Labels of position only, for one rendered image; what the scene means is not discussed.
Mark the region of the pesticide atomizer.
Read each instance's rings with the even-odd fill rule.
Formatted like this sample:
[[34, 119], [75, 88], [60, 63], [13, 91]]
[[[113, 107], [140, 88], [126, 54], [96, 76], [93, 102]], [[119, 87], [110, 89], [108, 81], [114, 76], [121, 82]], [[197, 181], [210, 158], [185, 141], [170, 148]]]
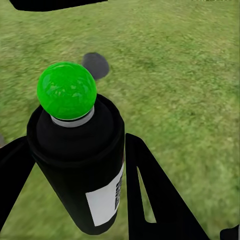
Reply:
[[82, 65], [52, 64], [39, 77], [40, 105], [27, 124], [35, 162], [80, 231], [93, 236], [116, 220], [125, 163], [125, 122], [95, 82], [109, 72], [98, 52]]

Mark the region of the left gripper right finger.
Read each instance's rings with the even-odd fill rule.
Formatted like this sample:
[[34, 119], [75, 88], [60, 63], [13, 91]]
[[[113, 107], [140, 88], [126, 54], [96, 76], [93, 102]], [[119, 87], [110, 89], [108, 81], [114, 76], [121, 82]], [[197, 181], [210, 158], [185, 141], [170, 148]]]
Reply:
[[[129, 240], [210, 240], [145, 142], [125, 134]], [[138, 170], [156, 222], [144, 214]]]

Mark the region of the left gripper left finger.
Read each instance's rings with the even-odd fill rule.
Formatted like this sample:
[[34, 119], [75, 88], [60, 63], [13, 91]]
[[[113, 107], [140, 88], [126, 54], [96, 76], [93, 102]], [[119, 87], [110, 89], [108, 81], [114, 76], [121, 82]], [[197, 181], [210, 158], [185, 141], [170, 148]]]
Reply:
[[35, 163], [27, 135], [0, 148], [0, 231]]

